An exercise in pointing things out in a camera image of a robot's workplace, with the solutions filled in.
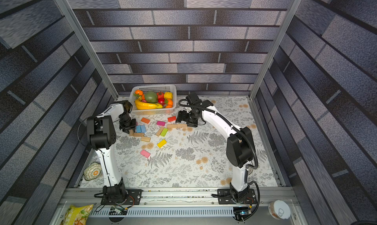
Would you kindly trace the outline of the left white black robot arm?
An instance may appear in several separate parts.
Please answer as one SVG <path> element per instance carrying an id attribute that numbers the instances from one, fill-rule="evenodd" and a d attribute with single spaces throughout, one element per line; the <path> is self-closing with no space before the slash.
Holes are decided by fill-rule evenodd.
<path id="1" fill-rule="evenodd" d="M 102 196 L 102 205 L 122 205 L 128 199 L 128 191 L 118 170 L 112 145 L 117 140 L 114 126 L 116 121 L 119 121 L 120 130 L 125 133 L 135 130 L 136 120 L 131 118 L 132 108 L 127 100 L 115 102 L 99 115 L 86 120 L 87 139 L 99 157 L 104 176 L 103 192 L 95 195 Z"/>

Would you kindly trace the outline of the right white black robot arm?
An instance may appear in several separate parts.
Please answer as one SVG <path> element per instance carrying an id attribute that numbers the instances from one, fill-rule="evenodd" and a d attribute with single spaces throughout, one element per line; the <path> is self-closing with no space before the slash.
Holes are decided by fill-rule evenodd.
<path id="1" fill-rule="evenodd" d="M 179 121 L 185 121 L 191 127 L 197 127 L 198 120 L 215 127 L 227 141 L 226 157 L 233 166 L 232 181 L 228 196 L 234 203 L 242 203 L 247 199 L 250 185 L 250 171 L 259 168 L 258 157 L 253 135 L 248 127 L 241 128 L 223 116 L 209 100 L 201 100 L 196 93 L 191 93 L 178 105 L 186 108 L 178 114 Z"/>

